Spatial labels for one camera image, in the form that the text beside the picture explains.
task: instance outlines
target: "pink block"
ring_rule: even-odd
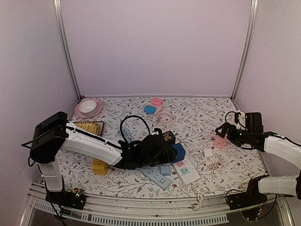
[[[221,138],[219,135],[215,135],[213,147],[214,148],[223,148],[227,144],[227,135],[225,138]]]
[[[163,100],[160,99],[160,98],[153,98],[153,99],[151,100],[151,103],[152,103],[153,105],[160,106],[160,105],[162,105]]]

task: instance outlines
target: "white bowl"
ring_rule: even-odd
[[[94,100],[84,101],[79,105],[79,111],[85,116],[90,116],[95,113],[97,103]]]

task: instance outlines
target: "white power strip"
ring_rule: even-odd
[[[198,186],[197,180],[201,179],[200,174],[197,172],[196,168],[192,165],[189,158],[185,156],[182,161],[173,163],[175,171],[177,171],[182,183],[186,186],[191,184],[191,189],[197,195],[197,203],[193,204],[192,209],[194,211],[202,208],[202,203],[204,200],[201,189]]]
[[[163,190],[167,189],[167,187],[171,183],[171,180],[169,180],[168,178],[160,174],[158,171],[154,170],[154,168],[143,167],[143,168],[137,168],[137,170],[141,172],[143,175],[145,175],[152,182],[154,182],[156,185],[161,187]]]
[[[185,156],[182,161],[173,163],[173,166],[174,170],[178,173],[182,183],[186,186],[190,185],[194,181],[201,179],[200,174],[197,172],[196,168],[194,168],[187,156]]]

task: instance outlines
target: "power strip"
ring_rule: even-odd
[[[186,186],[201,179],[200,174],[197,172],[196,168],[192,165],[187,156],[185,156],[182,161],[173,163],[173,167],[178,173],[182,183]]]
[[[145,175],[148,179],[150,179],[152,182],[154,182],[157,186],[162,188],[163,190],[167,189],[167,187],[170,185],[171,180],[160,174],[158,171],[154,170],[151,167],[143,167],[143,168],[137,168],[139,172],[141,172],[143,175]]]

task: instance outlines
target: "metal frame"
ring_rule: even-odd
[[[68,47],[66,31],[65,31],[64,22],[63,22],[61,1],[60,0],[53,0],[53,2],[54,2],[54,7],[55,7],[55,16],[56,16],[57,26],[58,26],[58,30],[59,30],[59,33],[60,33],[61,42],[62,42],[62,45],[63,45],[64,55],[65,55],[65,59],[66,59],[66,63],[67,63],[71,83],[72,83],[72,86],[74,88],[74,92],[76,94],[77,99],[80,100],[81,99],[81,93],[80,93],[80,90],[79,90],[79,84],[78,84],[77,79],[75,77],[75,72],[74,72],[72,61],[71,61],[71,55],[70,55],[70,51],[69,51],[69,47]]]
[[[59,30],[60,36],[61,36],[61,42],[63,45],[64,55],[65,55],[70,79],[71,79],[72,86],[74,88],[76,97],[78,100],[80,100],[82,95],[80,93],[79,85],[78,85],[78,82],[77,82],[77,79],[75,76],[74,67],[72,64],[71,55],[70,55],[70,51],[69,51],[69,47],[68,47],[66,31],[65,31],[65,27],[64,27],[64,23],[63,23],[61,0],[54,0],[53,2],[54,2],[54,7],[55,7],[55,16],[56,16],[56,20],[57,20],[58,30]],[[233,100],[233,102],[235,101],[235,99],[237,97],[239,86],[240,86],[240,83],[241,83],[241,80],[243,77],[243,73],[245,70],[246,60],[247,60],[249,48],[251,45],[251,39],[253,36],[253,30],[254,30],[256,14],[257,14],[257,6],[258,6],[258,0],[252,0],[244,51],[243,51],[243,55],[242,55],[242,58],[240,61],[238,75],[236,77],[232,95],[230,97]]]
[[[280,196],[277,200],[280,215],[285,226],[295,226],[292,213],[285,197]]]
[[[238,75],[237,75],[237,78],[236,78],[236,81],[235,81],[234,89],[233,89],[233,92],[232,92],[232,95],[231,95],[231,99],[233,101],[235,101],[235,99],[237,97],[239,86],[240,86],[240,83],[241,83],[241,80],[243,78],[243,74],[244,74],[244,71],[245,71],[246,60],[247,60],[247,57],[248,57],[248,53],[249,53],[249,49],[250,49],[250,45],[251,45],[251,40],[252,40],[252,36],[253,36],[253,30],[254,30],[255,21],[256,21],[257,7],[258,7],[258,0],[252,0],[250,17],[249,17],[249,24],[248,24],[247,34],[246,34],[245,47],[244,47],[243,55],[242,55],[242,58],[241,58],[241,61],[240,61],[240,65],[239,65],[239,69],[238,69]]]
[[[153,222],[153,226],[159,226],[161,225],[161,222],[165,222],[167,226],[180,225],[179,222],[191,222],[191,225],[197,225],[196,221],[204,221],[206,219],[214,220],[215,218],[219,218],[221,216],[225,216],[225,218],[220,223],[226,223],[228,221],[226,214],[241,210],[248,210],[258,206],[254,205],[252,207],[243,209],[230,210],[228,204],[225,202],[225,196],[223,194],[205,197],[201,211],[192,211],[191,209],[191,206],[193,203],[195,203],[196,198],[133,199],[91,194],[86,194],[86,196],[87,200],[84,209],[72,209],[72,214],[69,217],[65,217],[89,223],[100,223],[98,221],[100,219],[108,219],[108,221],[110,219],[118,219],[119,221],[131,221],[134,223]],[[20,226],[28,226],[33,208],[48,213],[53,213],[49,203],[45,201],[45,197],[45,186],[32,182],[27,194],[26,208],[23,213],[23,220],[21,221]],[[268,195],[267,203],[273,202],[274,198],[275,195]],[[285,216],[285,209],[283,210],[284,212],[282,218],[289,219],[290,217]],[[215,225],[217,223],[218,222],[211,222],[209,224],[201,225]]]

